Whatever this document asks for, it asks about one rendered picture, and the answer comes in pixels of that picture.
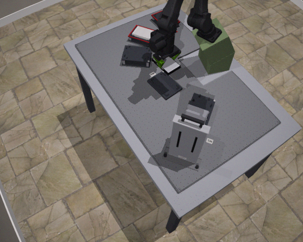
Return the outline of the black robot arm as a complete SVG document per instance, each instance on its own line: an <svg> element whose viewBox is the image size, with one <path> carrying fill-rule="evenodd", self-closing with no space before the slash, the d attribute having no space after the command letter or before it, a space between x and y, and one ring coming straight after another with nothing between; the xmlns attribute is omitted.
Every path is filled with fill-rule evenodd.
<svg viewBox="0 0 303 242"><path fill-rule="evenodd" d="M184 0L168 0L160 14L157 26L159 29L150 33L149 48L152 52L163 53L163 48L174 44L175 33L180 9ZM211 13L208 13L208 0L195 0L194 7L190 9L187 24L198 29L197 35L214 43L222 34L221 29L212 23Z"/></svg>

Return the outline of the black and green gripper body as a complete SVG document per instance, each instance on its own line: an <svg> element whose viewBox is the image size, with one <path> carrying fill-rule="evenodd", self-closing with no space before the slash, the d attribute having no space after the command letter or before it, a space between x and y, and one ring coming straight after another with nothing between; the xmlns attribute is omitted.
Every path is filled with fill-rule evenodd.
<svg viewBox="0 0 303 242"><path fill-rule="evenodd" d="M156 58L158 61L160 61L161 59L165 60L165 58L167 58L167 57L172 58L179 53L181 53L181 50L173 44L173 45L164 47L163 53L159 51L159 52L153 54L153 57Z"/></svg>

